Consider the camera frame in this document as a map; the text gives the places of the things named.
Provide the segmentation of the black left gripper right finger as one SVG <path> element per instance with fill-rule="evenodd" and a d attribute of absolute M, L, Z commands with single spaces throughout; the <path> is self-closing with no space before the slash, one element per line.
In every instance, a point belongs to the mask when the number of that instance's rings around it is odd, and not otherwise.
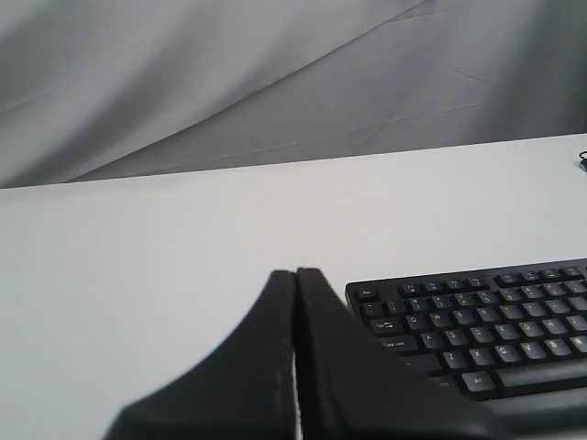
<path fill-rule="evenodd" d="M 492 412 L 405 365 L 319 269 L 296 272 L 293 347 L 305 439 L 502 439 Z"/>

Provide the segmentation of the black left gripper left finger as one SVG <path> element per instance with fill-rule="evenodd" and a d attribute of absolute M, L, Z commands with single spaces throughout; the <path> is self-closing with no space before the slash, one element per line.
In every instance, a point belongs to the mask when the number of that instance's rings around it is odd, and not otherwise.
<path fill-rule="evenodd" d="M 125 407 L 109 439 L 294 439 L 294 298 L 276 270 L 233 332 L 194 368 Z"/>

